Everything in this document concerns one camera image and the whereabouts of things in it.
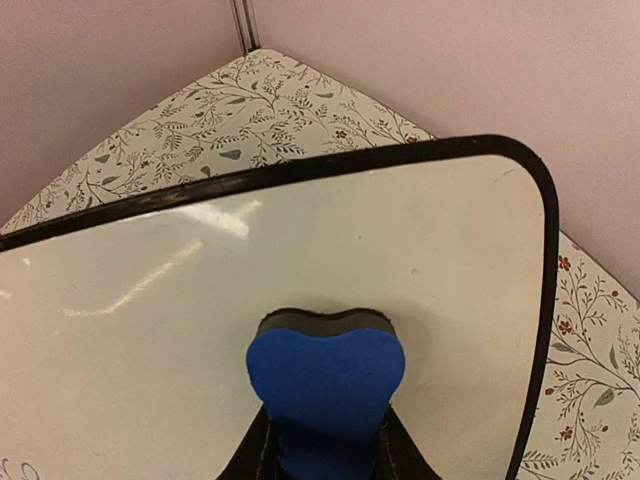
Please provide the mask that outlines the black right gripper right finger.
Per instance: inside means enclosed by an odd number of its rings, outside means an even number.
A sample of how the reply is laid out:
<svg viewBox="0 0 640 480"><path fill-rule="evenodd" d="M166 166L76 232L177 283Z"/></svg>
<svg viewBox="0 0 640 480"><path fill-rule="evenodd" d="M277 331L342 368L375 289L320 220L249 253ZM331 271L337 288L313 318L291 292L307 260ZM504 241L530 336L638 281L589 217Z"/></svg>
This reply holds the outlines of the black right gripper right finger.
<svg viewBox="0 0 640 480"><path fill-rule="evenodd" d="M389 405L375 440L375 480L441 480Z"/></svg>

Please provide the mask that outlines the white whiteboard black frame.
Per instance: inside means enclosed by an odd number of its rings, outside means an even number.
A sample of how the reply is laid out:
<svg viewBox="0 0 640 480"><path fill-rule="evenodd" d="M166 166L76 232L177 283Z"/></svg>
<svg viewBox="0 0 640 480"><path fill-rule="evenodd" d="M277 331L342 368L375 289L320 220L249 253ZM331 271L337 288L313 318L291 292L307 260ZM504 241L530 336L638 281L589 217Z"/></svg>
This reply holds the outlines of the white whiteboard black frame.
<svg viewBox="0 0 640 480"><path fill-rule="evenodd" d="M513 479L550 343L554 182L457 137L295 160L1 239L1 475L217 479L263 403L270 312L381 312L393 407L441 479Z"/></svg>

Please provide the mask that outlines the blue whiteboard eraser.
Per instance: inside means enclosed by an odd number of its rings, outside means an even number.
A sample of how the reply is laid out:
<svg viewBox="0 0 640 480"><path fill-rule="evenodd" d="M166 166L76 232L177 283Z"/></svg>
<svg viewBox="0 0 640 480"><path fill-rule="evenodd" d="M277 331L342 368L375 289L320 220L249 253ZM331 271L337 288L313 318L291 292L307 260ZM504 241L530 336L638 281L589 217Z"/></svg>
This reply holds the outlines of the blue whiteboard eraser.
<svg viewBox="0 0 640 480"><path fill-rule="evenodd" d="M384 314L275 310L261 320L246 366L275 427L284 478L372 477L375 439L406 367Z"/></svg>

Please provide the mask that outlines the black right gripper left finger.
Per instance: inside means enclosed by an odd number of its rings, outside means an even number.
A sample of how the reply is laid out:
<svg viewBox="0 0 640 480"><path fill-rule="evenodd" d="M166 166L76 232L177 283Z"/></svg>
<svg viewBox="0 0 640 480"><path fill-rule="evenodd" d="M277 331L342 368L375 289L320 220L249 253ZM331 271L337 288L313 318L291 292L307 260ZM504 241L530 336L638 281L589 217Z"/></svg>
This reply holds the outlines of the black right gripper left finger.
<svg viewBox="0 0 640 480"><path fill-rule="evenodd" d="M278 440L261 406L217 480L276 480L280 475Z"/></svg>

